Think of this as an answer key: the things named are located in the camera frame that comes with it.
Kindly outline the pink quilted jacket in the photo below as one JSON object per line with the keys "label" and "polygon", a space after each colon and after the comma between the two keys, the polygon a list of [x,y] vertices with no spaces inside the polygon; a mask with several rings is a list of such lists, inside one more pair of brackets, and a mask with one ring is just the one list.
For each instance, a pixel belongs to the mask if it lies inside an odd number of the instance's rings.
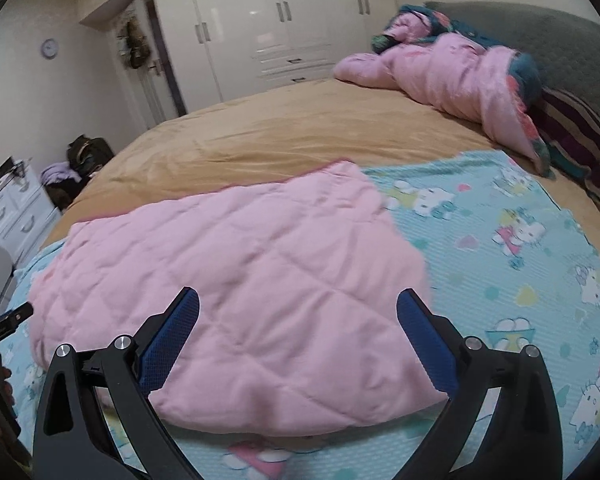
{"label": "pink quilted jacket", "polygon": [[135,333],[184,287],[200,315],[150,397],[172,425],[317,436],[442,400],[396,318],[430,296],[425,259],[352,162],[75,224],[32,282],[33,359]]}

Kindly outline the purple clothing pile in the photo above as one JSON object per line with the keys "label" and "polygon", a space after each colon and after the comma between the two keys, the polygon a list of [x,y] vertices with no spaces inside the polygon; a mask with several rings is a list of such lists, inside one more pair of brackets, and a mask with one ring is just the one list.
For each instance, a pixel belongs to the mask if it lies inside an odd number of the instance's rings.
{"label": "purple clothing pile", "polygon": [[54,162],[47,166],[40,175],[42,185],[59,184],[68,180],[77,184],[82,182],[80,175],[70,167],[68,162]]}

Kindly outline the white drawer cabinet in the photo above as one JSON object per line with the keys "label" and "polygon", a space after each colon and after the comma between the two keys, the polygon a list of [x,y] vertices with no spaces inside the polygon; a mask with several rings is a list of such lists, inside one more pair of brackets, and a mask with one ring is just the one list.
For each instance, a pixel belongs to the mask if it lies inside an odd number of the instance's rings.
{"label": "white drawer cabinet", "polygon": [[31,166],[11,157],[0,166],[0,247],[16,268],[40,250],[60,219]]}

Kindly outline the black backpack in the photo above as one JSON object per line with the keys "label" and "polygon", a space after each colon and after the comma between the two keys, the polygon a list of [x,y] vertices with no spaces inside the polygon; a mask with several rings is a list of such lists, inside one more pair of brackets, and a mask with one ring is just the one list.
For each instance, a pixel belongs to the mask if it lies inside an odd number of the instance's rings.
{"label": "black backpack", "polygon": [[70,168],[82,179],[89,179],[114,158],[114,151],[104,138],[78,136],[68,145]]}

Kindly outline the striped dark pillow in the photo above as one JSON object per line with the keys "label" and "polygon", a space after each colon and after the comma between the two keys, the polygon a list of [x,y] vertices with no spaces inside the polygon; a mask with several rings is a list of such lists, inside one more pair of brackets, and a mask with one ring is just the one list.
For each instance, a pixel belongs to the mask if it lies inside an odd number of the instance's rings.
{"label": "striped dark pillow", "polygon": [[529,110],[550,161],[600,211],[600,116],[574,94],[544,88]]}

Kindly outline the tan bed blanket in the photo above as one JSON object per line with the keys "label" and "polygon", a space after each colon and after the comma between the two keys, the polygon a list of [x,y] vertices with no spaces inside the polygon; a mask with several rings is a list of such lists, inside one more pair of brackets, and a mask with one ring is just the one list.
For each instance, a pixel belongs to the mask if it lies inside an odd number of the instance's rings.
{"label": "tan bed blanket", "polygon": [[349,159],[358,166],[421,164],[492,150],[481,128],[390,90],[335,79],[305,82],[164,122],[96,174],[47,237],[76,222],[234,184],[286,180]]}

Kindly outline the door with hanging bags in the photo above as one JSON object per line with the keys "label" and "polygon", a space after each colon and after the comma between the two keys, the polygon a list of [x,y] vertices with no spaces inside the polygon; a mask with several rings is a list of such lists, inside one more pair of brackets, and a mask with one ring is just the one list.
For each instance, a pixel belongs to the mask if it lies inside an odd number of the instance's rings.
{"label": "door with hanging bags", "polygon": [[119,78],[143,130],[185,115],[154,0],[132,0],[110,22],[109,36]]}

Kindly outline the white wardrobe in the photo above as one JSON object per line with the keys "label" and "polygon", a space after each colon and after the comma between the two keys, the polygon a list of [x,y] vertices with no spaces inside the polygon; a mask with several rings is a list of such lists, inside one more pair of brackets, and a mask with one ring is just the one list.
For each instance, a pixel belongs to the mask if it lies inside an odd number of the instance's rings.
{"label": "white wardrobe", "polygon": [[[84,25],[131,0],[76,0]],[[188,112],[325,78],[396,12],[396,0],[152,0]]]}

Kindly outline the pink crumpled comforter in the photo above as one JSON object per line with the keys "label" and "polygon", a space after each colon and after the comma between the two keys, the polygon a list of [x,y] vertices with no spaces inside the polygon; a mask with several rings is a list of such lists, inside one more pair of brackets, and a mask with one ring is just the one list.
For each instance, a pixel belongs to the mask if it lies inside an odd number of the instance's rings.
{"label": "pink crumpled comforter", "polygon": [[542,96],[538,66],[471,26],[426,6],[400,6],[372,50],[338,62],[334,77],[396,90],[420,104],[476,122],[493,142],[527,157],[541,176],[550,152],[529,115]]}

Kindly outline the round wall clock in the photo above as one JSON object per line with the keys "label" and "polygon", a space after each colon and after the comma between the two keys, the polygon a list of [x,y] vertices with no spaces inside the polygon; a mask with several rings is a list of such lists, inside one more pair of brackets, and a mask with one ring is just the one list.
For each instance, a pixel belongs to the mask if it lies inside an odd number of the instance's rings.
{"label": "round wall clock", "polygon": [[59,44],[54,38],[45,39],[41,46],[41,54],[46,60],[53,60],[59,52]]}

